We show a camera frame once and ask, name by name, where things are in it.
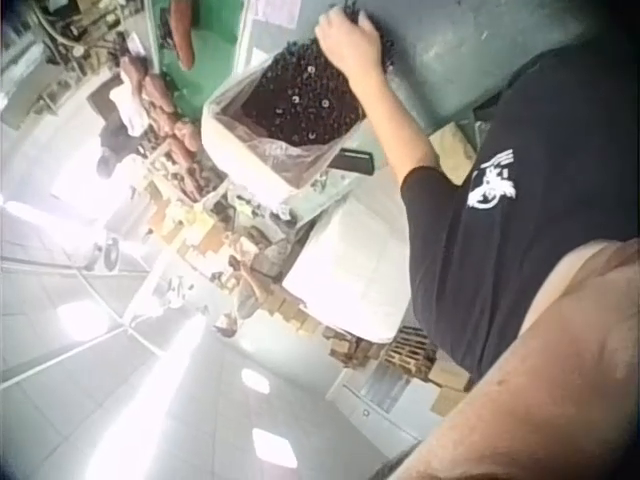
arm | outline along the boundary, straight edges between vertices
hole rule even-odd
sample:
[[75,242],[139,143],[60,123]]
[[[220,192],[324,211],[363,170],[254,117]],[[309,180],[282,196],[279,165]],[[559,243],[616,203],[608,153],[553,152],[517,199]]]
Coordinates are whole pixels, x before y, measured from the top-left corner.
[[327,58],[349,80],[398,183],[416,167],[437,168],[429,138],[387,83],[380,36],[366,14],[355,25],[335,7],[320,17],[316,36]]
[[264,303],[269,296],[269,290],[262,285],[262,281],[257,278],[256,275],[246,265],[240,266],[240,274],[251,285],[251,288],[256,294],[256,298],[260,304]]
[[637,435],[639,278],[552,304],[394,478],[603,478]]

paper sheet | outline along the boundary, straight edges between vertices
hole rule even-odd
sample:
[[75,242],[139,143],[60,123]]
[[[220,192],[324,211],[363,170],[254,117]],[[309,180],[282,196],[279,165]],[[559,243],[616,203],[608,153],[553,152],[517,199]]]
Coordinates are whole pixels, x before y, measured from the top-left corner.
[[302,0],[253,0],[251,4],[256,20],[295,29]]
[[263,52],[262,50],[255,48],[251,52],[251,60],[249,61],[249,68],[256,67],[260,65],[263,61],[269,58],[269,54]]

pile of black components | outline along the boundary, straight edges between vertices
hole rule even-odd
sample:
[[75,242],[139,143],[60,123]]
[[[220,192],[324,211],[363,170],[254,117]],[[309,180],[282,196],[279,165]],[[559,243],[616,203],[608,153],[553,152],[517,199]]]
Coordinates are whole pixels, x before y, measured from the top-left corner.
[[[355,3],[345,13],[357,23]],[[391,66],[393,42],[375,19],[383,43],[382,67]],[[241,106],[266,135],[294,147],[326,145],[364,118],[346,77],[322,53],[318,41],[291,42],[277,54]]]

black t-shirt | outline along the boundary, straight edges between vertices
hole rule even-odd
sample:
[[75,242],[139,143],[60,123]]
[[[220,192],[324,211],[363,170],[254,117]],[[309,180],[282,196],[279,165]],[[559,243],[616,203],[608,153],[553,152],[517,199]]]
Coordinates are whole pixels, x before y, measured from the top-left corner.
[[129,135],[118,112],[111,115],[100,130],[100,146],[111,151],[118,163],[135,153],[141,141],[141,137]]
[[541,57],[505,93],[461,187],[428,167],[404,180],[414,313],[475,379],[564,255],[638,236],[634,62],[597,42]]

black phone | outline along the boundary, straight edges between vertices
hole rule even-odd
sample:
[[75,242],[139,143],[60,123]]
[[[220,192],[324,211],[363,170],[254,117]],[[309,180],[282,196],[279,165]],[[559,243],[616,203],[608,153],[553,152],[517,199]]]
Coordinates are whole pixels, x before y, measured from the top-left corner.
[[335,158],[331,160],[329,168],[367,176],[373,176],[376,171],[376,165],[371,152],[351,148],[341,149]]

